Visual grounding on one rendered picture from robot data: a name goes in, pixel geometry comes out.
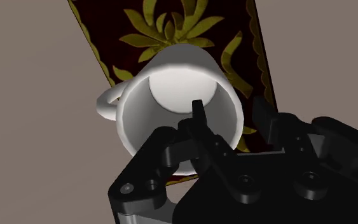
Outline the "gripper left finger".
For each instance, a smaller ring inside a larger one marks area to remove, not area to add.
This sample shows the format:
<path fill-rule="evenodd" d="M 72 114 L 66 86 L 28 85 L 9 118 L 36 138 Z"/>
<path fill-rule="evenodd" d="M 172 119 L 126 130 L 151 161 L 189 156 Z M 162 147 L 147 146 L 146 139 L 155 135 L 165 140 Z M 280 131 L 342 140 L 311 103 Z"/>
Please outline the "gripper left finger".
<path fill-rule="evenodd" d="M 177 128 L 156 128 L 108 190 L 111 208 L 121 214 L 159 209 L 167 201 L 166 183 L 179 164 L 191 161 L 201 181 L 213 176 L 222 192 L 243 204 L 256 202 L 261 187 L 253 174 L 240 173 L 239 156 L 207 126 L 202 100 L 192 102 L 192 116 Z"/>

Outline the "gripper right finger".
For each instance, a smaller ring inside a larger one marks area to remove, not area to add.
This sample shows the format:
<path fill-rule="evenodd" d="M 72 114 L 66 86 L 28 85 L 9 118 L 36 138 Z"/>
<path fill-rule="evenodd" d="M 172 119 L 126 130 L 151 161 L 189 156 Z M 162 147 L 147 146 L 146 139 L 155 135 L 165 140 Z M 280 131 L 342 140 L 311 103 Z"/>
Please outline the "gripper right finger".
<path fill-rule="evenodd" d="M 264 97 L 253 99 L 252 121 L 266 144 L 283 151 L 295 172 L 293 187 L 308 200 L 328 192 L 358 192 L 358 130 L 328 116 L 301 121 L 279 113 Z"/>

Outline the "dark red patterned robot stand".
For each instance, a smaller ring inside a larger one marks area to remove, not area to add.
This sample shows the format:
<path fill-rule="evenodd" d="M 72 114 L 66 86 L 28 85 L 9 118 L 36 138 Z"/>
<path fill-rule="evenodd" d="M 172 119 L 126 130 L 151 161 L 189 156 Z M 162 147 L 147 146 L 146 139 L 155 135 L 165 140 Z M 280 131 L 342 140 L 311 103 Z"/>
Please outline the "dark red patterned robot stand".
<path fill-rule="evenodd" d="M 270 151 L 252 123 L 252 99 L 275 104 L 256 0 L 67 0 L 108 82 L 133 78 L 159 50 L 204 48 L 244 111 L 236 151 Z"/>

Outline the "white mug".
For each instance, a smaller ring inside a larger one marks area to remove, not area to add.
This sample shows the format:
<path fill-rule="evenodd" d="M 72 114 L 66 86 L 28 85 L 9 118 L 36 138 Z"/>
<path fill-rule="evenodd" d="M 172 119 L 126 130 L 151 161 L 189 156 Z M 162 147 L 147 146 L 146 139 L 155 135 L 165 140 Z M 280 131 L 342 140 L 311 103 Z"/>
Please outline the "white mug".
<path fill-rule="evenodd" d="M 244 126 L 240 99 L 212 56 L 195 45 L 164 48 L 136 76 L 101 94 L 96 110 L 116 123 L 123 146 L 135 155 L 156 128 L 191 117 L 198 99 L 208 127 L 235 149 Z"/>

